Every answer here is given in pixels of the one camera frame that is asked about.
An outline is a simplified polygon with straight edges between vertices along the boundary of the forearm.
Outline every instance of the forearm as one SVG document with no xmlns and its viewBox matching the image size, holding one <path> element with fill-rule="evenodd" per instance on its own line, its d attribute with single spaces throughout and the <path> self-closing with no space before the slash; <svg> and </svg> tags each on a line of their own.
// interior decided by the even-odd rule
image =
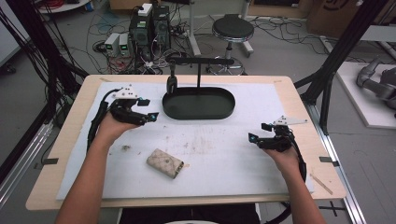
<svg viewBox="0 0 396 224">
<path fill-rule="evenodd" d="M 299 172 L 283 174 L 290 195 L 293 223 L 326 223 Z"/>
<path fill-rule="evenodd" d="M 97 223 L 102 201 L 106 158 L 111 144 L 95 139 L 69 190 L 56 223 Z"/>
</svg>

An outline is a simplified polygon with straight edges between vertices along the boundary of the black metal bar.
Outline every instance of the black metal bar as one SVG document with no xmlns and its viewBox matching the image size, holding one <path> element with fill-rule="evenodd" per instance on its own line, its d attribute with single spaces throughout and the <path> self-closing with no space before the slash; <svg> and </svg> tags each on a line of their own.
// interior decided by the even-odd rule
<svg viewBox="0 0 396 224">
<path fill-rule="evenodd" d="M 214 59 L 214 58 L 174 58 L 169 57 L 167 62 L 175 60 L 176 63 L 210 63 L 210 64 L 233 64 L 232 59 Z"/>
<path fill-rule="evenodd" d="M 388 0 L 365 0 L 319 70 L 294 84 L 296 88 L 299 88 L 311 81 L 311 85 L 301 95 L 303 101 L 309 104 L 314 104 L 320 94 L 326 89 L 326 94 L 323 94 L 322 98 L 322 104 L 324 104 L 325 109 L 320 111 L 320 127 L 322 129 L 322 124 L 327 123 L 329 113 L 331 91 L 329 82 L 332 82 L 336 71 L 340 68 L 355 45 L 361 40 L 361 37 L 387 2 Z"/>
<path fill-rule="evenodd" d="M 201 88 L 201 63 L 198 63 L 198 80 L 197 80 L 197 91 Z"/>
<path fill-rule="evenodd" d="M 300 87 L 305 86 L 308 83 L 311 83 L 316 78 L 317 74 L 318 74 L 318 72 L 312 74 L 309 77 L 305 77 L 305 78 L 303 78 L 301 80 L 298 80 L 298 81 L 294 82 L 294 87 L 296 89 L 299 89 Z"/>
<path fill-rule="evenodd" d="M 320 109 L 319 126 L 323 130 L 323 133 L 329 135 L 327 131 L 327 119 L 329 117 L 329 107 L 330 107 L 330 97 L 332 95 L 332 81 L 329 80 L 326 88 L 323 91 L 323 100 Z"/>
<path fill-rule="evenodd" d="M 58 101 L 57 95 L 59 94 L 56 91 L 56 75 L 55 71 L 56 69 L 53 67 L 52 63 L 47 63 L 48 65 L 48 72 L 49 72 L 49 85 L 47 88 L 47 95 L 48 95 L 48 103 L 47 105 L 49 106 L 48 108 L 48 113 L 47 113 L 47 119 L 45 120 L 45 123 L 49 123 L 53 116 L 56 113 L 56 102 Z"/>
<path fill-rule="evenodd" d="M 40 111 L 38 116 L 35 118 L 33 123 L 27 129 L 26 133 L 23 135 L 18 144 L 12 149 L 12 151 L 8 154 L 7 158 L 3 161 L 3 164 L 0 166 L 0 185 L 3 184 L 3 181 L 8 176 L 11 169 L 14 167 L 15 163 L 18 161 L 24 150 L 29 146 L 29 143 L 32 141 L 33 137 L 37 133 L 38 129 L 43 124 L 44 120 L 47 118 L 47 110 L 49 109 L 48 105 L 45 105 L 44 108 Z"/>
</svg>

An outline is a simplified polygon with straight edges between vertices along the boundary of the chair leg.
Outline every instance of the chair leg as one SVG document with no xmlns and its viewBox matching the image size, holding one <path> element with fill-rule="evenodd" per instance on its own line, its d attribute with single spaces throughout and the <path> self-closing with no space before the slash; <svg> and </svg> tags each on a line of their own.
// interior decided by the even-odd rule
<svg viewBox="0 0 396 224">
<path fill-rule="evenodd" d="M 224 57 L 218 56 L 216 57 L 216 59 L 233 59 L 234 64 L 233 65 L 223 65 L 223 64 L 217 64 L 216 67 L 218 69 L 213 69 L 212 67 L 207 67 L 206 71 L 208 73 L 212 73 L 213 75 L 220 75 L 221 73 L 228 73 L 229 75 L 242 75 L 245 72 L 245 68 L 244 65 L 242 65 L 241 61 L 233 58 L 231 56 L 231 50 L 233 50 L 233 43 L 232 42 L 228 42 L 226 51 L 225 51 L 225 55 Z"/>
</svg>

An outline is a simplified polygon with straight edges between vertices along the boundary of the black oval tray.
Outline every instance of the black oval tray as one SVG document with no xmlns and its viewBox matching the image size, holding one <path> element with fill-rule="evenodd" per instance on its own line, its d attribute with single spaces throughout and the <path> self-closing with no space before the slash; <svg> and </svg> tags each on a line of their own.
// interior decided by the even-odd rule
<svg viewBox="0 0 396 224">
<path fill-rule="evenodd" d="M 217 87 L 182 87 L 163 96 L 163 111 L 172 119 L 225 119 L 234 107 L 233 94 Z"/>
</svg>

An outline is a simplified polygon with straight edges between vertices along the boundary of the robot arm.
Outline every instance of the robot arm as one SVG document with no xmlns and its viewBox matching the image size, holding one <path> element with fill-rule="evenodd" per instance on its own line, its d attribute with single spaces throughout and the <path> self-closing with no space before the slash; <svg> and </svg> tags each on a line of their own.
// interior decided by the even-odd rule
<svg viewBox="0 0 396 224">
<path fill-rule="evenodd" d="M 370 79 L 371 76 L 375 73 L 376 67 L 380 63 L 381 61 L 379 60 L 379 58 L 376 58 L 372 62 L 370 62 L 367 66 L 363 67 L 358 74 L 358 77 L 356 79 L 356 84 L 359 87 L 374 92 L 379 99 L 388 101 L 392 98 L 392 95 L 395 92 L 395 88 L 389 85 L 388 83 L 385 82 L 377 83 Z"/>
</svg>

